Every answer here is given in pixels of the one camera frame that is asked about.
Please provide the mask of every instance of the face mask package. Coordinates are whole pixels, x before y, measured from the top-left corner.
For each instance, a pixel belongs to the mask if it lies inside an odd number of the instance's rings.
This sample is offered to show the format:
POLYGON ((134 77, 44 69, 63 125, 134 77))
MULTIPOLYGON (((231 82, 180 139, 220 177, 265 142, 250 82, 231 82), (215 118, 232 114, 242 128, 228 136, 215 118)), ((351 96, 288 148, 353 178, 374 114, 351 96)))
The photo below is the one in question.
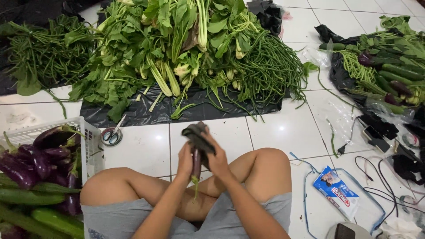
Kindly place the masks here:
POLYGON ((338 174, 327 166, 313 186, 348 219, 352 220, 359 208, 360 197, 338 177, 338 174))

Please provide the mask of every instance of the gray cloth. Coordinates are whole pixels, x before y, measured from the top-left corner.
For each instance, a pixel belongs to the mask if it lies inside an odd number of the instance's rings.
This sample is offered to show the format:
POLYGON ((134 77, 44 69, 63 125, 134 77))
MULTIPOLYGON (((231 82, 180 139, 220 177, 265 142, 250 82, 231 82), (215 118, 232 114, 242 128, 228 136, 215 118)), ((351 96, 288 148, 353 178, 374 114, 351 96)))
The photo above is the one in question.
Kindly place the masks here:
MULTIPOLYGON (((288 232, 292 193, 276 195, 261 205, 288 232)), ((103 206, 84 206, 84 222, 90 239, 129 239, 146 219, 153 207, 144 199, 103 206)), ((170 239, 248 239, 236 215, 228 192, 217 199, 198 230, 189 222, 174 217, 170 239)))

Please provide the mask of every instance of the hand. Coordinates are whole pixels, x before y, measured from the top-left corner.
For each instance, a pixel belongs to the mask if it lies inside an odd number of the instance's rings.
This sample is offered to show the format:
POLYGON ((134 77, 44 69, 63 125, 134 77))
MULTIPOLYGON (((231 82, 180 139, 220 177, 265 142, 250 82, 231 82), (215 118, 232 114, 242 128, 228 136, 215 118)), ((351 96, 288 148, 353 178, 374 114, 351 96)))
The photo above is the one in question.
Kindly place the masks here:
POLYGON ((224 151, 214 140, 207 126, 205 126, 205 130, 207 133, 202 132, 201 135, 215 148, 215 155, 213 153, 207 153, 211 172, 220 180, 227 177, 233 177, 229 164, 227 163, 226 151, 224 151))
POLYGON ((192 173, 193 160, 191 154, 191 146, 189 145, 189 141, 186 142, 181 148, 178 154, 178 168, 177 168, 177 176, 181 176, 187 178, 189 180, 190 174, 192 173))

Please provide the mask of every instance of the white tile floor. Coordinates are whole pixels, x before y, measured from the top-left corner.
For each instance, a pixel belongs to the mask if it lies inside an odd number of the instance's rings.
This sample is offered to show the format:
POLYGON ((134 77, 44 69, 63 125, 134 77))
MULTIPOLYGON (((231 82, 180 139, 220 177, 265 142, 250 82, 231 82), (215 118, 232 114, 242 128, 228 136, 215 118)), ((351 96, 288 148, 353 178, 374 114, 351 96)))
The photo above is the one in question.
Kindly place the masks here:
MULTIPOLYGON (((283 41, 294 50, 304 46, 317 48, 320 40, 314 27, 326 24, 332 31, 343 37, 357 36, 362 33, 372 33, 379 26, 379 17, 388 14, 406 14, 411 16, 410 24, 414 30, 425 30, 425 9, 416 0, 276 0, 277 4, 284 7, 293 16, 292 20, 283 23, 283 41)), ((96 21, 93 10, 83 14, 89 22, 96 21)), ((298 53, 302 62, 308 61, 308 51, 298 53)), ((326 88, 339 94, 328 78, 329 71, 323 70, 320 78, 326 88)), ((357 180, 366 186, 363 173, 355 166, 356 156, 379 156, 368 146, 360 133, 360 126, 354 128, 352 145, 346 148, 347 154, 340 158, 332 155, 330 146, 331 128, 336 136, 335 147, 342 146, 348 139, 352 124, 351 107, 323 90, 317 80, 318 72, 312 72, 308 79, 307 101, 308 104, 295 110, 300 102, 284 100, 282 110, 273 114, 264 115, 265 123, 255 122, 251 117, 209 120, 205 123, 210 126, 216 140, 227 151, 228 161, 231 162, 241 154, 262 147, 274 147, 294 153, 300 159, 306 159, 318 170, 327 165, 335 168, 344 168, 357 180)), ((66 98, 69 87, 54 89, 59 98, 66 98)), ((79 116, 81 102, 65 103, 68 117, 79 116)), ((62 119, 62 109, 45 92, 37 93, 30 97, 10 95, 0 97, 0 132, 8 131, 41 123, 62 119)), ((148 125, 137 127, 124 127, 123 141, 115 147, 105 149, 105 165, 112 167, 129 167, 140 173, 172 180, 176 173, 177 154, 185 139, 180 132, 189 123, 173 123, 163 125, 148 125)), ((291 165, 293 204, 291 226, 289 235, 292 238, 310 238, 307 233, 303 209, 303 182, 305 175, 310 171, 307 164, 300 166, 291 165)), ((384 175, 391 184, 396 196, 413 195, 403 187, 383 166, 384 175)), ((377 178, 368 167, 372 177, 377 178)), ((208 171, 202 172, 202 179, 211 176, 208 171)), ((320 193, 313 188, 315 176, 307 179, 307 211, 310 231, 317 238, 324 238, 327 230, 338 222, 344 221, 343 216, 332 207, 320 193)), ((359 188, 341 173, 343 180, 351 185, 356 193, 362 196, 361 207, 355 216, 355 221, 367 230, 378 217, 376 206, 364 197, 359 188)), ((383 188, 378 180, 373 182, 373 187, 383 188)), ((423 187, 412 185, 417 191, 425 191, 423 187)), ((392 206, 389 202, 376 197, 387 213, 392 206)))

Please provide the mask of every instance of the phone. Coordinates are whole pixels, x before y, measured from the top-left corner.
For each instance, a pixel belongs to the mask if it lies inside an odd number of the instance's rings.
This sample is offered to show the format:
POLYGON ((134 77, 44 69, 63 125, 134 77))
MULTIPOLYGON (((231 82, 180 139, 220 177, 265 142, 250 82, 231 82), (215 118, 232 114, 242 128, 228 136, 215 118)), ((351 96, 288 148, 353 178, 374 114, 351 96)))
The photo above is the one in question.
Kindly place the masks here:
POLYGON ((337 224, 335 239, 355 239, 356 233, 341 223, 337 224))
POLYGON ((385 153, 390 148, 390 145, 372 128, 372 126, 368 126, 363 133, 370 140, 369 144, 377 147, 382 153, 385 153))

